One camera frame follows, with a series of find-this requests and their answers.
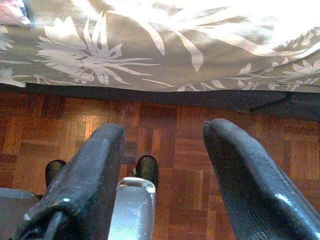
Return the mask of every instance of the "bedspread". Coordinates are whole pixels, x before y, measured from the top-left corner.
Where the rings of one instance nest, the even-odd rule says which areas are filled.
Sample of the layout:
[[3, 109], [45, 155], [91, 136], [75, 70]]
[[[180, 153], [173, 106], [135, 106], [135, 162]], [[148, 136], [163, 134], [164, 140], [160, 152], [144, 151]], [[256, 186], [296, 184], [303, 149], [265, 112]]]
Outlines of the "bedspread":
[[319, 1], [29, 0], [0, 83], [320, 93]]

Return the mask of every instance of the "gray patterned fabric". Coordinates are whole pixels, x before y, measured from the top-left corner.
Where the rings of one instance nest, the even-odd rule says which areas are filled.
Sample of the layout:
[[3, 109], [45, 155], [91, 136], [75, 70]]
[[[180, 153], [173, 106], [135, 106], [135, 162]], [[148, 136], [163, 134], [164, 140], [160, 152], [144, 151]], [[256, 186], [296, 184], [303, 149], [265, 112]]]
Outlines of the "gray patterned fabric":
[[30, 0], [0, 83], [320, 93], [319, 1]]

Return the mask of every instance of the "wooden floor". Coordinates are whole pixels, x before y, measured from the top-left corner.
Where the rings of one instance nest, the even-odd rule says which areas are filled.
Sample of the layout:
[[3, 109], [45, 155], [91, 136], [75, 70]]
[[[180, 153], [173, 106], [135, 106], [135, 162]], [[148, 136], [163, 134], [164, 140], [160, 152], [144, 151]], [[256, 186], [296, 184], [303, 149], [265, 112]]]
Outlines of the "wooden floor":
[[126, 129], [121, 177], [137, 158], [159, 164], [154, 240], [234, 240], [202, 139], [225, 118], [257, 138], [320, 211], [319, 122], [230, 110], [0, 92], [0, 187], [43, 194], [46, 164], [68, 161], [104, 123]]

